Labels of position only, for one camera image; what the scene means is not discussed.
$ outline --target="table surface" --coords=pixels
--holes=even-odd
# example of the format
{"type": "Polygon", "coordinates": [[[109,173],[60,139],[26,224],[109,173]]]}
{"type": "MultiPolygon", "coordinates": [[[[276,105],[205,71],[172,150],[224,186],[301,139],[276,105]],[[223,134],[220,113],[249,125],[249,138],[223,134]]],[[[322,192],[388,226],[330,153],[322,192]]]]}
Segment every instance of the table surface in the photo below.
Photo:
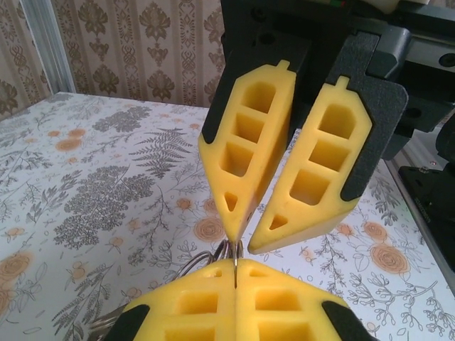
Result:
{"type": "MultiPolygon", "coordinates": [[[[60,93],[0,123],[2,340],[86,340],[96,316],[216,248],[206,112],[60,93]]],[[[383,162],[332,233],[245,256],[342,296],[380,340],[455,340],[454,296],[383,162]]]]}

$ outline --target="screw hole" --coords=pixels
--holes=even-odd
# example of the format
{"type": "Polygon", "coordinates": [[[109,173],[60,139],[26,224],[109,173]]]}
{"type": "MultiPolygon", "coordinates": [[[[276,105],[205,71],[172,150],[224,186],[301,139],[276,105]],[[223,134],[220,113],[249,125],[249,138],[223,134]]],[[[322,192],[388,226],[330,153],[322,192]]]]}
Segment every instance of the screw hole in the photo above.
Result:
{"type": "Polygon", "coordinates": [[[410,119],[418,119],[422,115],[422,110],[418,108],[408,108],[406,109],[405,115],[410,119]]]}
{"type": "Polygon", "coordinates": [[[264,45],[271,45],[275,42],[275,36],[272,33],[264,33],[259,36],[259,41],[264,45]]]}
{"type": "Polygon", "coordinates": [[[440,57],[439,64],[444,67],[455,66],[455,53],[447,53],[440,57]]]}
{"type": "Polygon", "coordinates": [[[258,23],[263,23],[265,19],[267,19],[267,16],[265,15],[264,11],[259,8],[253,8],[251,10],[251,17],[258,23]]]}

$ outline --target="floral tablecloth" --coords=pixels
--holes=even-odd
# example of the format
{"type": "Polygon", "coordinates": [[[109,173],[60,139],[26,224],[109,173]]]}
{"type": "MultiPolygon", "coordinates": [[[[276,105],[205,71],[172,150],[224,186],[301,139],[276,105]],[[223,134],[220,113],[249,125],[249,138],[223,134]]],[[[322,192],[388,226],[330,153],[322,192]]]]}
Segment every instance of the floral tablecloth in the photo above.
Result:
{"type": "MultiPolygon", "coordinates": [[[[2,341],[86,340],[97,316],[216,248],[206,112],[60,93],[0,123],[2,341]]],[[[454,296],[384,163],[332,233],[245,256],[342,296],[380,340],[455,340],[454,296]]]]}

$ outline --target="yellow foam pad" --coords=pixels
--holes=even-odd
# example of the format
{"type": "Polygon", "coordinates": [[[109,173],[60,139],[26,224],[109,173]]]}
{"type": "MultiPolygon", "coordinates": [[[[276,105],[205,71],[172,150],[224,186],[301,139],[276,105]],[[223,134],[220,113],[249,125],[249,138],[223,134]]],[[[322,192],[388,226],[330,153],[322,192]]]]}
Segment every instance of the yellow foam pad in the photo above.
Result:
{"type": "Polygon", "coordinates": [[[330,232],[357,205],[341,190],[373,126],[349,79],[325,84],[283,168],[248,251],[261,254],[330,232]]]}
{"type": "Polygon", "coordinates": [[[286,150],[296,81],[289,62],[239,77],[214,142],[198,145],[230,241],[242,236],[286,150]]]}
{"type": "Polygon", "coordinates": [[[217,261],[157,288],[124,311],[150,311],[134,341],[341,341],[321,304],[339,297],[256,261],[217,261]]]}

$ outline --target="patterned wallpaper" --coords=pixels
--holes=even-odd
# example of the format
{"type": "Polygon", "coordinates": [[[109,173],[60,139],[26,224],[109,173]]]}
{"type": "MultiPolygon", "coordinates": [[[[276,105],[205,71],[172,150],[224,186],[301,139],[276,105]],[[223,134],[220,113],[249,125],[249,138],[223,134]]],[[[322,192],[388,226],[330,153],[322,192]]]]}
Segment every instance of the patterned wallpaper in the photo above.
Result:
{"type": "Polygon", "coordinates": [[[0,0],[0,121],[50,95],[19,0],[0,0]]]}
{"type": "Polygon", "coordinates": [[[52,0],[78,92],[206,107],[224,57],[218,0],[52,0]]]}

